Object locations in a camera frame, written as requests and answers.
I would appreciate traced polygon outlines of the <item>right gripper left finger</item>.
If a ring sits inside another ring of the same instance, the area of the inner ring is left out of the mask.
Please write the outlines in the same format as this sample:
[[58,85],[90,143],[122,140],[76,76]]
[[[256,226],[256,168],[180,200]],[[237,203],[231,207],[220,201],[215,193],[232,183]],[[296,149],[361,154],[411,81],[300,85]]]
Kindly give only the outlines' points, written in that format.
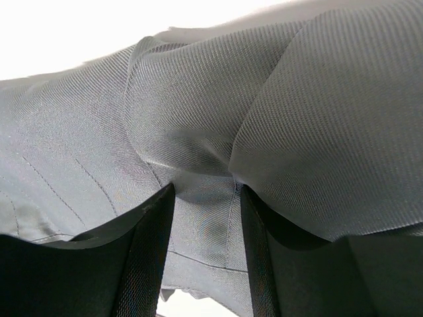
[[2,316],[154,316],[174,213],[168,185],[69,241],[1,236]]

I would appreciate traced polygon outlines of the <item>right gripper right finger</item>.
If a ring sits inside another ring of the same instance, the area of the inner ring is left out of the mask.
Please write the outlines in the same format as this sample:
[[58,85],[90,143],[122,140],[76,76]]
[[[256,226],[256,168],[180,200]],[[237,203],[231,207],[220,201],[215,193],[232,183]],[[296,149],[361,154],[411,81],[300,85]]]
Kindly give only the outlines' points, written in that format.
[[255,316],[421,316],[422,238],[329,242],[269,208],[249,187],[241,215]]

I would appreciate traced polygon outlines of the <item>grey pleated skirt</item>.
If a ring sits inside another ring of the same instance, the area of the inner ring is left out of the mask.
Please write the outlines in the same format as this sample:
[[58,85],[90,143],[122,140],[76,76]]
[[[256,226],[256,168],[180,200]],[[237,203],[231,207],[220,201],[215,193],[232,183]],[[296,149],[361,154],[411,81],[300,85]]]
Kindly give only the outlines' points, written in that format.
[[1,82],[1,232],[52,242],[173,183],[163,287],[251,316],[241,187],[312,234],[422,234],[422,2],[298,3]]

